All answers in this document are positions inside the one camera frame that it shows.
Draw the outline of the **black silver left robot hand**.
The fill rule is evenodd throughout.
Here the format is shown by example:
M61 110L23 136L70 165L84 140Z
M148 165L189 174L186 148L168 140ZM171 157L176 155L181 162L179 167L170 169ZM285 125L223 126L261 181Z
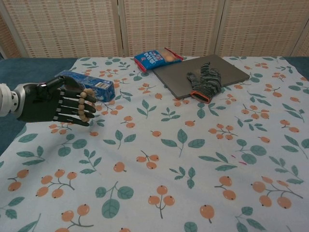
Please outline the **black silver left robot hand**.
M16 118L27 123L57 121L89 126L95 116L95 93L72 77L60 75L45 83L19 84Z

